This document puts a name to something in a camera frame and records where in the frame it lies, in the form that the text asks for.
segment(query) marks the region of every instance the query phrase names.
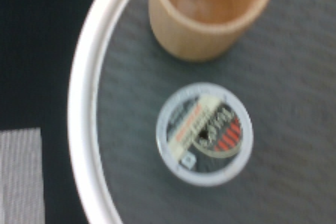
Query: paper cup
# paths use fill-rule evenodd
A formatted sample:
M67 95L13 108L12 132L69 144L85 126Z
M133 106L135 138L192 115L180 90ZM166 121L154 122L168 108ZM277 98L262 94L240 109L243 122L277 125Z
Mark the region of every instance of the paper cup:
M192 19L172 5L171 0L148 1L156 39L165 50L183 60L207 61L217 57L250 27L268 3L268 0L222 1L226 2L223 13L229 13L222 23L205 23Z

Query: dark floor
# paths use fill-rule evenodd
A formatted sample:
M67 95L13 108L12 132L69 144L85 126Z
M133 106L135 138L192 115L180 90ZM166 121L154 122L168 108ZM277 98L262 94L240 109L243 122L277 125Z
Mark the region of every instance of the dark floor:
M66 102L90 4L90 0L0 2L0 130L42 130L46 224L87 223L70 169Z

